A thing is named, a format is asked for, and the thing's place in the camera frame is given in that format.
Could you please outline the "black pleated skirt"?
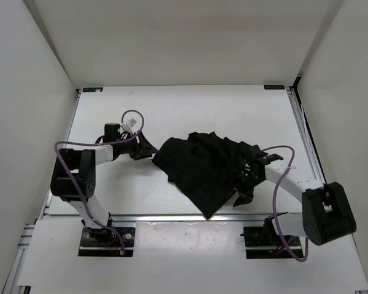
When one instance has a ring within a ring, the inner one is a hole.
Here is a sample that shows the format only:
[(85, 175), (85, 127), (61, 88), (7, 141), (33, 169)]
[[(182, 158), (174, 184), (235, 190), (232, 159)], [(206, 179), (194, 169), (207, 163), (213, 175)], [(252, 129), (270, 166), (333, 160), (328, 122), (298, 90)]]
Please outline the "black pleated skirt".
[(234, 187), (245, 164), (262, 154), (257, 145), (193, 132), (186, 140), (168, 139), (152, 162), (210, 219), (237, 194)]

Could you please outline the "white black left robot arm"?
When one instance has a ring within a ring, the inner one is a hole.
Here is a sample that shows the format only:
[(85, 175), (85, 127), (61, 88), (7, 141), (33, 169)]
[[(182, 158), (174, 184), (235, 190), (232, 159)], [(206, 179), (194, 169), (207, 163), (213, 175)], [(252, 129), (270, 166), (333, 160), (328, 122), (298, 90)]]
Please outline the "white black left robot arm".
[(127, 154), (132, 160), (150, 158), (157, 149), (141, 130), (132, 129), (134, 121), (124, 124), (109, 123), (104, 134), (84, 149), (58, 148), (50, 190), (54, 196), (77, 210), (86, 228), (95, 231), (95, 238), (103, 245), (112, 244), (117, 236), (110, 213), (99, 202), (96, 190), (96, 167), (113, 162)]

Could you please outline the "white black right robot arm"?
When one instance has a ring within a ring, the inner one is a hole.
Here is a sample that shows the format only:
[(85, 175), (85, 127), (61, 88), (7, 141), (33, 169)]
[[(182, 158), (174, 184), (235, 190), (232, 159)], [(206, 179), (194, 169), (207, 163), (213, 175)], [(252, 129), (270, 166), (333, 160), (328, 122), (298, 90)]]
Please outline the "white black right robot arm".
[(236, 185), (234, 206), (252, 202), (257, 185), (269, 181), (297, 199), (301, 213), (272, 214), (262, 227), (243, 231), (249, 246), (278, 245), (284, 238), (308, 238), (320, 246), (350, 235), (357, 230), (356, 221), (343, 186), (323, 183), (290, 167), (278, 154), (261, 153), (245, 160)]

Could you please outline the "blue left corner label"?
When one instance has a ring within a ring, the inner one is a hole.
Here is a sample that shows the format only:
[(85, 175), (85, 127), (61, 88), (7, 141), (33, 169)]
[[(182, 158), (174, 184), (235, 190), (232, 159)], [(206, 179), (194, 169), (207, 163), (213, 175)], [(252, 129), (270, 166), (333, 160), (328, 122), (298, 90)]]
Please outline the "blue left corner label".
[(102, 92), (103, 87), (84, 87), (82, 92)]

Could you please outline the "blue corner label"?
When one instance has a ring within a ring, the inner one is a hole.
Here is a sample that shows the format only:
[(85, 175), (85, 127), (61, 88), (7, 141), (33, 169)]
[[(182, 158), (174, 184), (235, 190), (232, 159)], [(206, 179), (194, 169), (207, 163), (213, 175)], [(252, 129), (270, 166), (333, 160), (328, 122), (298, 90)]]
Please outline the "blue corner label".
[(265, 90), (285, 90), (283, 85), (264, 85)]
[(82, 92), (102, 92), (103, 87), (84, 87)]

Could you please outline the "blue right corner label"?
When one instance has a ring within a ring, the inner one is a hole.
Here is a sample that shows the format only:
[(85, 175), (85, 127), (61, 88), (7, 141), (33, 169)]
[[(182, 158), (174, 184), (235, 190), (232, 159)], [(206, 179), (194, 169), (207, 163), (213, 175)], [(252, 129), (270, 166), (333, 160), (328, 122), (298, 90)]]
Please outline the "blue right corner label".
[(285, 90), (283, 85), (264, 85), (265, 90)]

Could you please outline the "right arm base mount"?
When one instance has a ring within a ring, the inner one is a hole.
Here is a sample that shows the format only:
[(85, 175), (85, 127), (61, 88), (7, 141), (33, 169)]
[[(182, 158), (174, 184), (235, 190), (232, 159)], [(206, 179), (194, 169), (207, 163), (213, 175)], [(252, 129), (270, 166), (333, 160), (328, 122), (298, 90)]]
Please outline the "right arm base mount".
[(274, 229), (273, 220), (269, 216), (262, 225), (243, 227), (240, 236), (244, 239), (246, 259), (292, 259)]

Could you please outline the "right side aluminium rail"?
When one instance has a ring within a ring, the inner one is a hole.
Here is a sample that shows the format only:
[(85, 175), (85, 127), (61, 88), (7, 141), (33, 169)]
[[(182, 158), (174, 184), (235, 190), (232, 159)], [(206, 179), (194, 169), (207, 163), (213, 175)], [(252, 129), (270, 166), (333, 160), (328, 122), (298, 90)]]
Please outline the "right side aluminium rail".
[(305, 118), (305, 112), (299, 102), (298, 94), (295, 92), (293, 87), (288, 87), (286, 92), (301, 136), (301, 145), (307, 158), (307, 168), (305, 168), (304, 163), (302, 163), (299, 158), (299, 150), (295, 148), (295, 156), (293, 163), (291, 164), (291, 168), (289, 169), (288, 176), (286, 177), (286, 181), (288, 179), (293, 182), (292, 184), (288, 184), (288, 192), (293, 192), (293, 197), (299, 201), (302, 208), (303, 188), (311, 188), (312, 184), (315, 183), (325, 184), (327, 180), (321, 168), (320, 160), (316, 155), (315, 145), (312, 142), (310, 130)]

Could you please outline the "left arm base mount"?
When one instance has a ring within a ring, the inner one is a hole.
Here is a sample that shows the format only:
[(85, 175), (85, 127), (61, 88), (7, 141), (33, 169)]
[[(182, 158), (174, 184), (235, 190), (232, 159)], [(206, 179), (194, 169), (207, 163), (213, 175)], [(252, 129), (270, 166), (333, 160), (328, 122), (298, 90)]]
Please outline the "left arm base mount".
[(124, 248), (117, 235), (105, 228), (88, 228), (83, 225), (79, 242), (80, 257), (133, 257), (136, 228), (125, 225), (115, 227), (120, 234)]

